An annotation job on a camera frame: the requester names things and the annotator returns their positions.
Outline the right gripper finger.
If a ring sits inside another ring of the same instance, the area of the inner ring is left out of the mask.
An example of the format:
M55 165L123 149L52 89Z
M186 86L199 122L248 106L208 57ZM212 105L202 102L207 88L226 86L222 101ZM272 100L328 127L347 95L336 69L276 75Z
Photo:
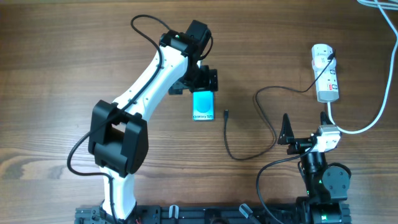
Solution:
M333 123L330 121L328 115L325 111L320 113L320 123L321 125L332 125Z
M283 115L282 127L277 143L280 145L292 144L294 142L294 133L291 127L290 119L287 113Z

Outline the smartphone with teal screen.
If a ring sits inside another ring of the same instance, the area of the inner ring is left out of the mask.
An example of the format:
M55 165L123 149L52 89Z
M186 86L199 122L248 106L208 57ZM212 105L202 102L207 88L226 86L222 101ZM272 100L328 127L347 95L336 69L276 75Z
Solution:
M192 119L194 121L213 121L214 94L212 91L199 91L193 93Z

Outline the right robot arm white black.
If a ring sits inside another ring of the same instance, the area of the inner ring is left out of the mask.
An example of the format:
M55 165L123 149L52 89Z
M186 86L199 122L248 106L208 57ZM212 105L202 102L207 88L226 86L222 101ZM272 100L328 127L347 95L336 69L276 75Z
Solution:
M282 118L277 143L288 145L288 155L300 158L299 172L307 190L306 197L296 199L300 223L351 223L348 199L351 171L343 164L327 163L326 153L334 150L341 139L336 125L320 115L321 125L307 138L294 136L288 114Z

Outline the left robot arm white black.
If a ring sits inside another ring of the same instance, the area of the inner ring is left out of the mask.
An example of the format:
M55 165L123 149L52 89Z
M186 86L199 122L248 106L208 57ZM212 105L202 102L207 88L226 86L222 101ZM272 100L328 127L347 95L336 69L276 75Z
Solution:
M218 91L217 71L201 64L207 45L213 45L211 30L200 21L185 32L169 29L135 83L113 102L100 100L93 108L88 152L104 177L101 217L106 222L133 219L134 174L149 150L148 122L164 96Z

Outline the white charger adapter plug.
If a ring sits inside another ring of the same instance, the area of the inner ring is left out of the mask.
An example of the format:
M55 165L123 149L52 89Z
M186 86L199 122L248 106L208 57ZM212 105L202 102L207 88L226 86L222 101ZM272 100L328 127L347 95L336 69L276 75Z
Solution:
M334 54L316 55L312 60L312 68L314 71L322 71L324 68L332 69L336 67L336 59Z

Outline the white power strip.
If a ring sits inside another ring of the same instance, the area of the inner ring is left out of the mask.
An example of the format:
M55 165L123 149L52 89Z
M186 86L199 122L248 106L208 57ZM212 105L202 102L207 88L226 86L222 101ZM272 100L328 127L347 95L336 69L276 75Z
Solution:
M315 44L312 47L312 59L316 55L330 55L335 51L327 44ZM314 71L315 89L317 101L320 103L331 103L339 99L339 89L336 76L336 67L324 68L322 71Z

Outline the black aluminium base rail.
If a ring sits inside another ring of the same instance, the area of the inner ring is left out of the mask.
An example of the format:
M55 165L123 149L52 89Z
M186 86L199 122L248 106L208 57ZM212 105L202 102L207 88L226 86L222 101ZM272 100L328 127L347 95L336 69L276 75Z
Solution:
M138 205L130 217L118 223L336 223L352 222L349 205L271 204L250 207L183 207L171 205Z

